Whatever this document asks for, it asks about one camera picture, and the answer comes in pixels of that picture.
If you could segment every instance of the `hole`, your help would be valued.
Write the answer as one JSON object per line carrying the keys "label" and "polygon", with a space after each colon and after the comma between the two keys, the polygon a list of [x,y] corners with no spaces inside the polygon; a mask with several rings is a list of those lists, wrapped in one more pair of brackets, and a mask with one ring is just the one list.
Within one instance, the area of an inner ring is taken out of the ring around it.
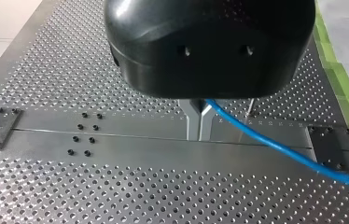
{"label": "hole", "polygon": [[242,56],[252,56],[254,53],[254,48],[248,45],[243,45],[239,48],[239,54]]}
{"label": "hole", "polygon": [[190,49],[184,45],[177,47],[177,53],[180,56],[186,56],[186,57],[188,57],[191,54]]}

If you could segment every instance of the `black dome cover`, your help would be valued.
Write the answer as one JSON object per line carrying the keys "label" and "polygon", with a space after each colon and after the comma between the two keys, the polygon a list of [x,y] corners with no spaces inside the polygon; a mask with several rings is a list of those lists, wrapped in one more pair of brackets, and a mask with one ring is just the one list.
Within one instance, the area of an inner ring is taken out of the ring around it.
{"label": "black dome cover", "polygon": [[108,40],[135,89],[166,98],[249,98],[294,76],[314,0],[106,0]]}

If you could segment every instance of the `blue cable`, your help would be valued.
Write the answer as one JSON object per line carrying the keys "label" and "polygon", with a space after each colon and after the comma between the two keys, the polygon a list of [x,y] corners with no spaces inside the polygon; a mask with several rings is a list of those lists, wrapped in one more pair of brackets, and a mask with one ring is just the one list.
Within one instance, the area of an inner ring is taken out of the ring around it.
{"label": "blue cable", "polygon": [[312,161],[311,159],[303,156],[299,152],[296,152],[296,151],[292,150],[291,148],[286,147],[280,143],[277,143],[277,142],[273,141],[271,138],[266,137],[266,136],[264,136],[256,131],[254,131],[253,129],[247,127],[247,125],[243,124],[241,121],[239,121],[238,119],[233,117],[231,114],[227,113],[214,100],[206,100],[206,102],[211,107],[213,107],[221,117],[223,117],[224,119],[226,119],[227,121],[232,123],[235,127],[239,128],[242,132],[246,133],[250,137],[259,141],[260,143],[262,143],[268,147],[272,147],[273,149],[275,149],[279,152],[282,152],[283,154],[287,155],[291,159],[308,166],[309,168],[315,170],[319,174],[326,175],[334,180],[337,180],[337,181],[343,182],[346,185],[349,185],[349,175],[338,173],[338,172],[335,172],[333,170],[330,170],[329,168],[327,168],[323,165],[320,165],[320,164]]}

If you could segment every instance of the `perforated metal sheet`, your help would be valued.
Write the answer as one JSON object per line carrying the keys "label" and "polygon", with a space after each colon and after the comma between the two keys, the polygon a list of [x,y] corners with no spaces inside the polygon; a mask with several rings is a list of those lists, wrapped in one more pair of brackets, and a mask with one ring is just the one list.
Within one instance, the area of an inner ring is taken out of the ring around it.
{"label": "perforated metal sheet", "polygon": [[[341,110],[314,48],[314,42],[311,42],[294,79],[282,91],[256,99],[253,110],[256,118],[344,124]],[[243,119],[250,100],[220,103],[232,115]]]}
{"label": "perforated metal sheet", "polygon": [[103,3],[43,1],[0,59],[0,106],[25,110],[20,130],[187,139],[176,100],[147,97],[120,76]]}
{"label": "perforated metal sheet", "polygon": [[0,105],[58,111],[182,114],[128,86],[110,54],[103,0],[61,1],[10,71]]}
{"label": "perforated metal sheet", "polygon": [[[250,100],[218,102],[232,115],[259,132],[293,147],[310,147],[304,134],[304,127],[309,124],[346,126],[313,40],[300,61],[294,79],[275,95],[256,99],[254,116],[245,115]],[[220,142],[257,143],[242,136],[219,115],[214,117],[211,138]]]}
{"label": "perforated metal sheet", "polygon": [[0,223],[349,223],[349,187],[266,147],[67,135],[14,132]]}

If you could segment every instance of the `bolt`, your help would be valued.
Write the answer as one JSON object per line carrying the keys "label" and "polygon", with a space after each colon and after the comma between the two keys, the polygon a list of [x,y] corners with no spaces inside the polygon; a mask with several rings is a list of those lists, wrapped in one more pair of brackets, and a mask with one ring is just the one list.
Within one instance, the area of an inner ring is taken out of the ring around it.
{"label": "bolt", "polygon": [[332,133],[333,129],[331,127],[326,128],[326,133]]}
{"label": "bolt", "polygon": [[337,169],[338,170],[343,170],[343,167],[344,167],[343,163],[338,163],[337,164]]}
{"label": "bolt", "polygon": [[84,155],[85,155],[86,157],[89,157],[89,156],[91,155],[91,153],[90,153],[89,150],[85,150],[85,151],[84,151]]}
{"label": "bolt", "polygon": [[309,128],[309,133],[314,133],[314,131],[316,131],[316,128],[315,128],[315,127],[310,127],[310,128]]}

